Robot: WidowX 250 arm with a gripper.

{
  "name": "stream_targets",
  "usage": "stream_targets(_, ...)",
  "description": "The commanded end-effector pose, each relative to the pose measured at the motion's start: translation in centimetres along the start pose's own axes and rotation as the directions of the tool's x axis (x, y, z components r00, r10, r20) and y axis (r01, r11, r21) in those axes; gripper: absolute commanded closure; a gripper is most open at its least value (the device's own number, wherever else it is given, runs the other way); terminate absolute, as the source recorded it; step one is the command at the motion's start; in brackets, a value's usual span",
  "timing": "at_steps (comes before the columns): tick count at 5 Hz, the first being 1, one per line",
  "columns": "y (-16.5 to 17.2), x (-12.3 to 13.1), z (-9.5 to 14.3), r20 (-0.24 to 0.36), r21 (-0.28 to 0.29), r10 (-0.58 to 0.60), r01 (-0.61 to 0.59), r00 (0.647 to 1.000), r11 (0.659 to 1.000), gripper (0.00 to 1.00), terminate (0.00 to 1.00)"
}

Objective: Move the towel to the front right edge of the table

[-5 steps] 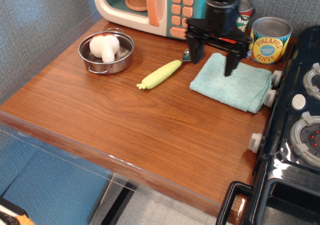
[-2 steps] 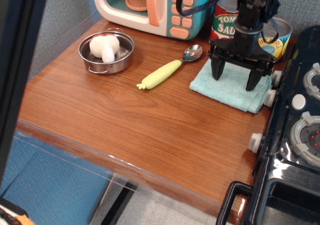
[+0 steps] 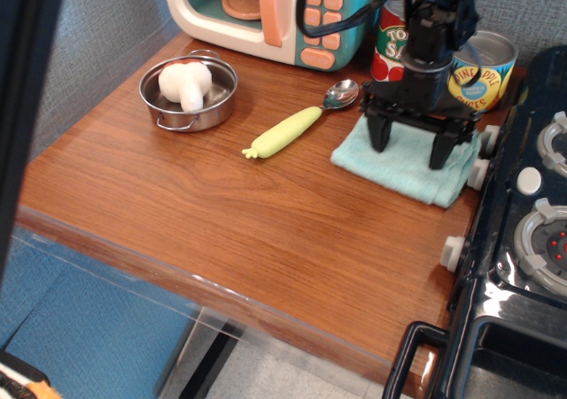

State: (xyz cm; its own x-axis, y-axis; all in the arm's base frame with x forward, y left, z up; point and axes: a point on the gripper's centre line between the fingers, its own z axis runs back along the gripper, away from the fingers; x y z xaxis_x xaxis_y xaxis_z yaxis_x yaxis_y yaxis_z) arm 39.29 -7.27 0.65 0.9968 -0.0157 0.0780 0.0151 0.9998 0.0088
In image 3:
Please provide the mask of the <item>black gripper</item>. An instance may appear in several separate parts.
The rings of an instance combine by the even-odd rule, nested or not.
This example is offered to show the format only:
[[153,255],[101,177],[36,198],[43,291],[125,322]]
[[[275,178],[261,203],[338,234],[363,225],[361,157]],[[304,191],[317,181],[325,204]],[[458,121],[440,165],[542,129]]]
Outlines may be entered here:
[[480,115],[449,92],[451,59],[438,64],[405,59],[403,65],[400,81],[362,84],[361,110],[370,143],[375,151],[383,152],[395,122],[429,131],[436,134],[429,168],[442,169],[456,145],[472,140]]

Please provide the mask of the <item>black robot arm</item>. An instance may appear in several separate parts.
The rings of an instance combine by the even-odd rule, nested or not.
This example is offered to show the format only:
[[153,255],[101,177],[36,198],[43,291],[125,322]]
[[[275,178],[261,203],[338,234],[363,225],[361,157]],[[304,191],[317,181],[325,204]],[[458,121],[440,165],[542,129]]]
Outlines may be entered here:
[[454,54],[476,31],[475,0],[401,1],[408,31],[402,78],[363,83],[361,110],[378,152],[388,145],[395,122],[433,133],[429,166],[441,169],[456,145],[472,139],[480,118],[448,89]]

